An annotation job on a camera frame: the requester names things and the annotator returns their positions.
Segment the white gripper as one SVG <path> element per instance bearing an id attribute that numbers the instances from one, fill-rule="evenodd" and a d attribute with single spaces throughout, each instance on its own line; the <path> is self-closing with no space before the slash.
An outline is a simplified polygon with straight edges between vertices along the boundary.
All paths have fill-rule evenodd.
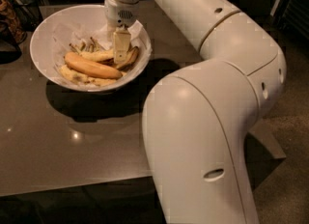
<path id="1" fill-rule="evenodd" d="M 138 16 L 139 0 L 105 0 L 107 24 L 116 28 L 113 32 L 114 63 L 120 64 L 126 59 L 130 47 L 131 26 Z"/>

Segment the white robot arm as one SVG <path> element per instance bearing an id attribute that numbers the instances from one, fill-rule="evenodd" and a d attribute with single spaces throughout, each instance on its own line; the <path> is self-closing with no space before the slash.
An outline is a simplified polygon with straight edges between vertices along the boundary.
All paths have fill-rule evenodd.
<path id="1" fill-rule="evenodd" d="M 105 0 L 111 25 L 139 0 Z M 243 143 L 282 93 L 277 42 L 227 0 L 155 0 L 202 57 L 148 94 L 142 129 L 167 224 L 259 224 Z"/>

